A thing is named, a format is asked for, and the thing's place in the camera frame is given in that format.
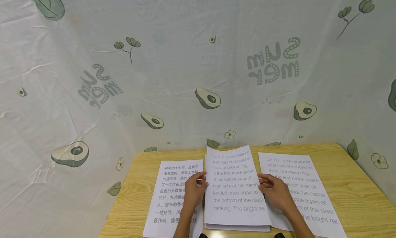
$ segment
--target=white paper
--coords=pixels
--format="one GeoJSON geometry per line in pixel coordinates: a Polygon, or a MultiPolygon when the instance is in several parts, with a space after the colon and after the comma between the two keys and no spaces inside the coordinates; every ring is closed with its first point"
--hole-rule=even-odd
{"type": "MultiPolygon", "coordinates": [[[[143,237],[172,238],[184,201],[184,185],[191,175],[204,170],[203,160],[161,162],[143,237]]],[[[192,216],[190,237],[202,233],[202,204],[192,216]]]]}
{"type": "Polygon", "coordinates": [[[206,224],[271,225],[249,146],[228,151],[208,148],[206,171],[206,224]]]}
{"type": "MultiPolygon", "coordinates": [[[[316,236],[346,238],[341,222],[309,155],[258,153],[262,173],[280,178],[316,236]]],[[[293,231],[282,212],[267,201],[272,227],[293,231]]]]}

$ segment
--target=plant sprig print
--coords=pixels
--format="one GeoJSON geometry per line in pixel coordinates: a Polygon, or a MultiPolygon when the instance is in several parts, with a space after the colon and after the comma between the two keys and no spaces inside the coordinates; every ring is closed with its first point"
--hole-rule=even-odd
{"type": "Polygon", "coordinates": [[[134,38],[132,38],[132,37],[127,37],[127,38],[126,38],[126,42],[128,42],[128,44],[132,46],[131,49],[130,49],[129,51],[126,51],[126,50],[123,49],[123,43],[122,43],[121,41],[115,42],[114,48],[116,48],[116,49],[118,49],[118,50],[125,51],[126,53],[128,53],[128,54],[129,54],[129,58],[131,59],[131,65],[132,65],[132,55],[131,55],[131,53],[132,53],[132,48],[133,48],[133,47],[138,48],[138,47],[141,46],[141,44],[140,44],[139,41],[136,41],[136,40],[135,40],[134,38]]]}
{"type": "Polygon", "coordinates": [[[353,17],[350,21],[347,20],[347,19],[345,18],[345,16],[347,16],[347,15],[351,12],[352,7],[346,7],[346,8],[344,8],[343,10],[341,10],[341,11],[338,13],[338,17],[339,17],[339,18],[342,18],[344,21],[346,21],[346,24],[347,24],[347,25],[344,27],[344,29],[342,30],[342,32],[340,33],[340,35],[338,35],[337,38],[339,38],[339,37],[342,35],[342,33],[344,33],[344,31],[346,30],[347,26],[348,26],[359,14],[361,14],[361,13],[363,13],[363,14],[370,13],[371,11],[373,11],[374,6],[375,6],[375,5],[373,4],[373,0],[363,0],[363,1],[361,1],[360,4],[359,4],[359,11],[360,11],[360,13],[358,13],[358,14],[357,14],[355,17],[353,17]]]}

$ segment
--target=wooden table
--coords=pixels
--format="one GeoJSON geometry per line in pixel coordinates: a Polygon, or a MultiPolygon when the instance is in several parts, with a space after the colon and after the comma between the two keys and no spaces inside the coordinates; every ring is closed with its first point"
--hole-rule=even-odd
{"type": "MultiPolygon", "coordinates": [[[[259,151],[310,155],[349,238],[396,237],[396,208],[340,145],[251,147],[251,151],[257,172],[261,172],[259,151]]],[[[161,161],[205,160],[205,153],[206,149],[137,154],[100,237],[142,237],[161,161]]],[[[209,238],[273,238],[278,232],[294,237],[293,233],[276,228],[271,228],[270,233],[209,229],[203,232],[209,238]]]]}

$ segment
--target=white fabric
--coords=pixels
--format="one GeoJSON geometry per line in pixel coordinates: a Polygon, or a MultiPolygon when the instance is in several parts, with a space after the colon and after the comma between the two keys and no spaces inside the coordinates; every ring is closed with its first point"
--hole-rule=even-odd
{"type": "Polygon", "coordinates": [[[338,142],[346,149],[354,139],[356,162],[396,204],[393,0],[372,0],[369,13],[359,11],[362,0],[60,0],[64,14],[58,0],[42,1],[52,10],[0,0],[3,236],[97,237],[116,198],[107,191],[115,195],[134,155],[153,147],[338,142]],[[349,6],[347,21],[339,18],[349,6]],[[141,44],[131,56],[126,37],[141,44]],[[268,62],[265,48],[276,58],[277,42],[281,56],[268,62]],[[264,65],[248,69],[248,56],[260,52],[264,65]],[[295,61],[298,75],[284,67],[282,79],[282,65],[295,61]],[[265,71],[270,63],[279,77],[265,83],[274,77],[273,68],[265,71]],[[97,78],[96,64],[110,79],[97,78]],[[81,77],[90,81],[84,71],[97,81],[89,97],[78,93],[81,77]],[[112,81],[122,93],[104,87],[112,81]],[[197,88],[212,92],[212,102],[200,103],[197,88]],[[100,108],[90,105],[93,94],[100,108]],[[151,128],[141,113],[163,127],[148,121],[151,128]],[[78,141],[89,147],[83,164],[52,159],[78,141]]]}

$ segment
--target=stack of paper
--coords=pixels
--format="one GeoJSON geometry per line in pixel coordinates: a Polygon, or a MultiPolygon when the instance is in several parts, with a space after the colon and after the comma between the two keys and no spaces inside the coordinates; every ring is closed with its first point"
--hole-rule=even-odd
{"type": "MultiPolygon", "coordinates": [[[[280,178],[289,186],[298,210],[314,235],[347,237],[309,155],[258,154],[261,172],[280,178]]],[[[282,211],[270,201],[267,204],[272,226],[293,231],[282,211]]]]}
{"type": "MultiPolygon", "coordinates": [[[[194,173],[204,170],[203,160],[161,162],[143,237],[172,238],[183,207],[185,182],[194,173]]],[[[202,205],[195,209],[190,237],[202,233],[202,205]]]]}
{"type": "Polygon", "coordinates": [[[206,155],[205,228],[269,232],[271,220],[258,189],[250,147],[206,155]]]}

